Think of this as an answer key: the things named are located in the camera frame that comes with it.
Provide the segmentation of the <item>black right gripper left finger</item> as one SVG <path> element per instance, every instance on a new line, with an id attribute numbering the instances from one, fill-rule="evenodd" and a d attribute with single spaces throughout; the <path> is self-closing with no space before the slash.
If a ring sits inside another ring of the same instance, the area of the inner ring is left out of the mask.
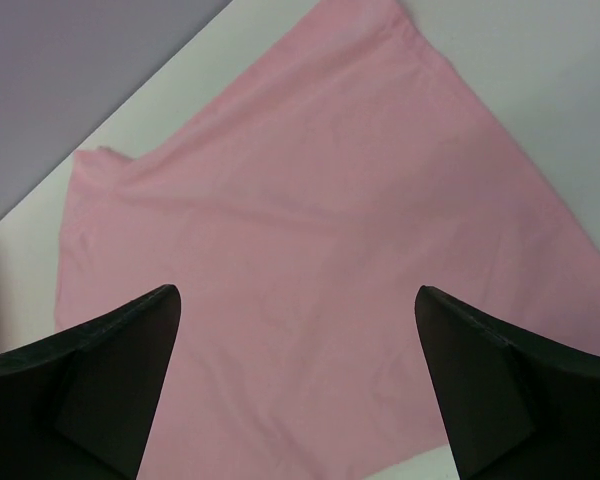
<path id="1" fill-rule="evenodd" d="M 0 354 L 0 479 L 134 479 L 181 317 L 163 285 Z"/>

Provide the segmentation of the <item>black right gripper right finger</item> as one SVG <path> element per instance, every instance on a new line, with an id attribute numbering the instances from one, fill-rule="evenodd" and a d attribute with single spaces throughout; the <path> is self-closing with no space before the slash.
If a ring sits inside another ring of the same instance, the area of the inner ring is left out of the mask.
<path id="1" fill-rule="evenodd" d="M 600 479 L 600 357 L 431 286 L 415 319 L 462 479 Z"/>

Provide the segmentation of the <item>pink t-shirt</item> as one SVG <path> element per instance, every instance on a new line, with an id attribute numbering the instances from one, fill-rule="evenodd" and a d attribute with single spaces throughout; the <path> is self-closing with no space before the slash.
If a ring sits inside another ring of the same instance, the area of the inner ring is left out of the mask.
<path id="1" fill-rule="evenodd" d="M 182 297 L 143 479 L 362 479 L 444 444 L 423 285 L 600 355 L 600 254 L 394 1 L 323 1 L 156 150 L 77 152 L 59 328 Z"/>

